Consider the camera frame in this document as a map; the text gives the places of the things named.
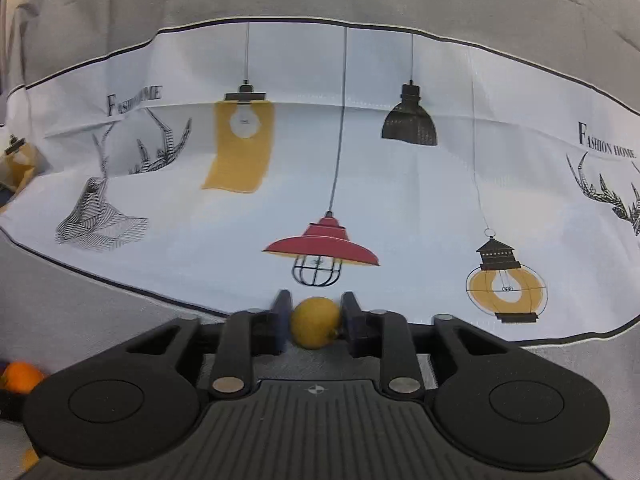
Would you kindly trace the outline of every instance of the black lampshade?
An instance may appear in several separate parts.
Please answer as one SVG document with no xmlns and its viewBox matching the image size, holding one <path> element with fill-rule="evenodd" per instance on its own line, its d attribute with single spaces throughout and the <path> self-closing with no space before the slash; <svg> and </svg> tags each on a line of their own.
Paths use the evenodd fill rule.
<svg viewBox="0 0 640 480">
<path fill-rule="evenodd" d="M 402 101 L 386 116 L 382 126 L 383 139 L 404 140 L 411 144 L 436 146 L 438 136 L 433 120 L 422 108 L 420 101 L 420 87 L 412 80 L 408 85 L 402 85 Z"/>
</svg>

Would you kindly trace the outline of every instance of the lantern base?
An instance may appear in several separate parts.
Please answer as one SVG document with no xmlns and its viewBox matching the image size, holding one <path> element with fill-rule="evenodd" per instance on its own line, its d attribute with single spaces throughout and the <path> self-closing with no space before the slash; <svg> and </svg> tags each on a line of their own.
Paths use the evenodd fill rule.
<svg viewBox="0 0 640 480">
<path fill-rule="evenodd" d="M 495 317 L 503 323 L 535 323 L 538 320 L 535 312 L 497 312 Z"/>
</svg>

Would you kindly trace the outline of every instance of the light bulb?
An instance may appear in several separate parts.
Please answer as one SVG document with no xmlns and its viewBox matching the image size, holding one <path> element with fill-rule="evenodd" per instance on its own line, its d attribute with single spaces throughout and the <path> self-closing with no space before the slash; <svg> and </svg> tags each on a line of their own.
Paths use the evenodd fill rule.
<svg viewBox="0 0 640 480">
<path fill-rule="evenodd" d="M 260 119 L 251 110 L 249 104 L 239 104 L 235 113 L 229 119 L 229 126 L 236 137 L 248 139 L 260 129 Z"/>
</svg>

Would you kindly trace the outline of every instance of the deer head drawing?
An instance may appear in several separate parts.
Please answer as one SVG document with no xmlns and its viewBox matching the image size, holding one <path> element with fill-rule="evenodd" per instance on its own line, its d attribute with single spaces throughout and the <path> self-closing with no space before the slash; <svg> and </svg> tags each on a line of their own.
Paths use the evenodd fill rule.
<svg viewBox="0 0 640 480">
<path fill-rule="evenodd" d="M 584 159 L 586 156 L 587 153 L 585 153 L 580 159 L 580 163 L 578 164 L 578 174 L 575 174 L 574 167 L 571 165 L 571 161 L 569 160 L 569 155 L 566 156 L 566 161 L 569 163 L 569 168 L 571 168 L 571 172 L 574 174 L 574 179 L 578 186 L 580 186 L 580 189 L 588 198 L 591 198 L 596 202 L 611 204 L 613 206 L 612 210 L 616 216 L 621 220 L 629 222 L 634 228 L 634 233 L 638 236 L 638 234 L 640 234 L 640 194 L 638 193 L 636 186 L 631 183 L 631 187 L 636 196 L 636 201 L 628 208 L 622 202 L 622 199 L 612 189 L 607 187 L 602 174 L 600 174 L 600 192 L 598 192 L 596 187 L 593 184 L 589 184 L 584 176 L 582 166 L 584 165 Z M 638 167 L 633 162 L 632 164 L 634 165 L 634 168 L 636 168 L 636 171 L 640 173 Z"/>
</svg>

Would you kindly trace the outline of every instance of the pendant lamp illustration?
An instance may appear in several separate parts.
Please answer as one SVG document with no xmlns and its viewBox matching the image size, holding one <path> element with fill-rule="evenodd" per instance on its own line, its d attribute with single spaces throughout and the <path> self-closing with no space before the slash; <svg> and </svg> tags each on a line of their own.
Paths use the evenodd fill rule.
<svg viewBox="0 0 640 480">
<path fill-rule="evenodd" d="M 269 168 L 273 145 L 273 104 L 249 83 L 249 30 L 244 44 L 244 81 L 237 92 L 214 104 L 218 152 L 203 189 L 256 191 Z"/>
<path fill-rule="evenodd" d="M 340 110 L 340 131 L 338 153 L 335 161 L 334 183 L 329 199 L 329 207 L 316 223 L 310 223 L 301 236 L 283 238 L 264 249 L 264 252 L 293 258 L 291 273 L 293 279 L 307 286 L 330 286 L 338 281 L 345 264 L 378 266 L 378 257 L 349 240 L 346 229 L 334 217 L 335 188 L 340 170 L 342 132 L 344 129 L 345 88 L 347 65 L 347 28 L 344 28 L 344 58 L 342 62 L 342 108 Z"/>
<path fill-rule="evenodd" d="M 404 140 L 411 144 L 436 146 L 438 136 L 433 120 L 420 102 L 420 87 L 414 84 L 414 35 L 411 34 L 411 75 L 409 84 L 402 85 L 400 104 L 386 116 L 382 138 Z"/>
<path fill-rule="evenodd" d="M 489 236 L 476 251 L 482 263 L 466 279 L 466 291 L 476 306 L 503 323 L 536 322 L 546 307 L 546 285 L 513 251 Z"/>
</svg>

